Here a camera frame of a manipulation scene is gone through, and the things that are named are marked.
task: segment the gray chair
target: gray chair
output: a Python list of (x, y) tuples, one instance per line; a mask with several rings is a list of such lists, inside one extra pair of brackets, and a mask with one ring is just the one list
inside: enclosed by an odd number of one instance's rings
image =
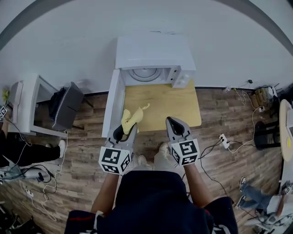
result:
[(84, 130), (84, 128), (73, 125), (76, 113), (79, 110), (83, 100), (89, 106), (93, 107), (93, 105), (84, 98), (84, 94), (82, 93), (82, 91), (73, 82), (71, 82), (70, 87), (67, 88), (65, 94), (63, 95), (63, 98), (59, 102), (58, 110), (55, 115), (53, 129), (65, 130), (77, 128)]

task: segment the beige pants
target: beige pants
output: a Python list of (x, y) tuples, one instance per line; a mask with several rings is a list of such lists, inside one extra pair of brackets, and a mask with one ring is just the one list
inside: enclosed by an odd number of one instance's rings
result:
[[(156, 154), (154, 163), (155, 167), (153, 170), (176, 172), (173, 164), (160, 151)], [(133, 170), (152, 170), (152, 167), (150, 165), (140, 165)]]

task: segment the wooden floor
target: wooden floor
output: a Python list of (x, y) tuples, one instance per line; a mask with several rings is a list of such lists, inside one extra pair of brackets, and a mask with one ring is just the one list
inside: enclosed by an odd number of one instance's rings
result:
[[(228, 140), (240, 142), (252, 139), (253, 124), (251, 115), (253, 109), (247, 100), (244, 106), (237, 94), (231, 91), (223, 94), (221, 90), (197, 90), (198, 102), (201, 110), (202, 125), (192, 128), (193, 135), (198, 139), (200, 150), (215, 144), (218, 136), (224, 133)], [(55, 194), (49, 194), (50, 200), (45, 203), (47, 210), (57, 218), (52, 221), (46, 214), (32, 206), (20, 188), (20, 182), (4, 183), (0, 186), (0, 200), (5, 200), (7, 208), (13, 208), (25, 221), (31, 216), (46, 233), (63, 233), (68, 212), (73, 209), (89, 211), (96, 195), (99, 192), (105, 173), (98, 165), (100, 147), (104, 145), (101, 138), (103, 117), (107, 95), (92, 96), (88, 98), (94, 108), (82, 104), (76, 117), (75, 125), (84, 126), (85, 130), (69, 131), (68, 149), (65, 155), (62, 172), (57, 175), (58, 189)], [(41, 106), (36, 114), (36, 123), (49, 126), (52, 123), (43, 121), (47, 116), (45, 106)], [(271, 122), (268, 112), (255, 112), (254, 122), (262, 120)], [(57, 143), (57, 138), (48, 136), (30, 137), (35, 144)], [(162, 142), (167, 142), (165, 131), (139, 133), (136, 138), (136, 154), (144, 154), (152, 160)], [(231, 149), (236, 149), (238, 143), (233, 143)], [(44, 163), (49, 170), (56, 172), (60, 168), (61, 160)], [(227, 193), (237, 201), (239, 193), (239, 179), (246, 176), (252, 185), (263, 192), (274, 194), (278, 187), (281, 173), (282, 155), (280, 148), (256, 150), (253, 146), (244, 146), (237, 153), (230, 153), (219, 145), (202, 160), (207, 173), (225, 187)], [(224, 196), (221, 186), (211, 181), (200, 167), (197, 167), (214, 197)], [(183, 168), (177, 167), (178, 173), (183, 175)], [(28, 189), (42, 190), (43, 183), (27, 180), (22, 186)], [(40, 209), (44, 198), (41, 193), (34, 192), (34, 205)], [(252, 228), (244, 226), (250, 216), (242, 210), (234, 210), (239, 226), (239, 233), (254, 233)]]

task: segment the sneaker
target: sneaker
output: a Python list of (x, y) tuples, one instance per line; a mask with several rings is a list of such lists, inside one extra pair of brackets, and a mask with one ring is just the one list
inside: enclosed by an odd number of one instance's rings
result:
[(59, 158), (63, 158), (64, 153), (65, 153), (65, 148), (66, 148), (66, 144), (64, 140), (60, 140), (59, 145), (60, 147), (60, 157)]
[(240, 183), (239, 183), (239, 191), (242, 192), (242, 186), (246, 183), (246, 178), (244, 176), (241, 177)]
[(168, 144), (167, 143), (161, 144), (161, 146), (159, 148), (159, 152), (162, 152), (163, 155), (166, 157), (169, 154)]
[(236, 205), (235, 205), (235, 208), (236, 209), (240, 209), (240, 203), (242, 202), (242, 201), (244, 201), (245, 200), (245, 198), (246, 198), (246, 196), (245, 195), (242, 195), (241, 196), (241, 198), (239, 199), (239, 201), (236, 203)]
[(137, 160), (138, 160), (139, 166), (140, 165), (147, 165), (147, 160), (146, 160), (145, 156), (139, 155)]

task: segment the navy blue shirt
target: navy blue shirt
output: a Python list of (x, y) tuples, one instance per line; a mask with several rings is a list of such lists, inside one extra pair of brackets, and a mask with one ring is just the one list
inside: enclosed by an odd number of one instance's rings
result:
[[(71, 211), (65, 234), (92, 230), (94, 220), (95, 214)], [(238, 233), (230, 198), (199, 208), (189, 201), (181, 177), (167, 171), (131, 171), (123, 176), (115, 208), (106, 217), (97, 217), (96, 229), (99, 234)]]

